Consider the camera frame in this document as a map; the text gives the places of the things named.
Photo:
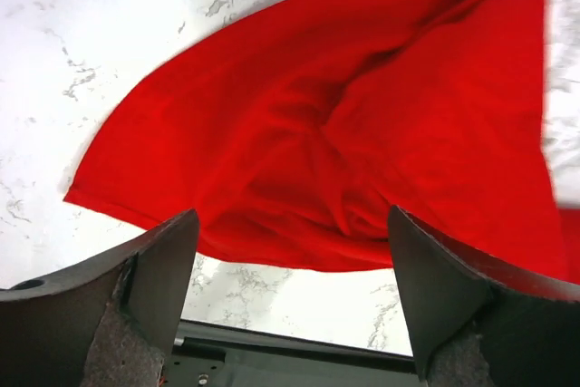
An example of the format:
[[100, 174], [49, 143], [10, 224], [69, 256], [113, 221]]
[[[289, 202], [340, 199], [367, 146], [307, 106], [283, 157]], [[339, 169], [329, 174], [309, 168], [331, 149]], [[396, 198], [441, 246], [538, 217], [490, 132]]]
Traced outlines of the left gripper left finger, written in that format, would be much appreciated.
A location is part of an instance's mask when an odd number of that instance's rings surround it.
[[2, 385], [159, 385], [198, 230], [198, 215], [188, 210], [76, 265], [2, 290]]

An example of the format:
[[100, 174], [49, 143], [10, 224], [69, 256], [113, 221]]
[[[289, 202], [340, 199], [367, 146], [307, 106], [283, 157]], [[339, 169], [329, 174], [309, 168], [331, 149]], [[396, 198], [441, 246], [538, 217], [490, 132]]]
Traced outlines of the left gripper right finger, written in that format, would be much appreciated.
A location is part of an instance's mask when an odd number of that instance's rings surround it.
[[416, 371], [428, 386], [576, 386], [579, 287], [388, 216]]

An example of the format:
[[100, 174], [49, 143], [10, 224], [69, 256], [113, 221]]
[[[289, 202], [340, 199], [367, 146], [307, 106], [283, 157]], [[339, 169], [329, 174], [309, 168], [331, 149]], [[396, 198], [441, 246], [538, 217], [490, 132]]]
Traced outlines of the red t shirt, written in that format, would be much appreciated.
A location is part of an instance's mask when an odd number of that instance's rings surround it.
[[513, 265], [579, 279], [579, 215], [541, 150], [545, 0], [285, 0], [144, 78], [65, 200], [199, 251], [322, 272], [392, 265], [393, 206]]

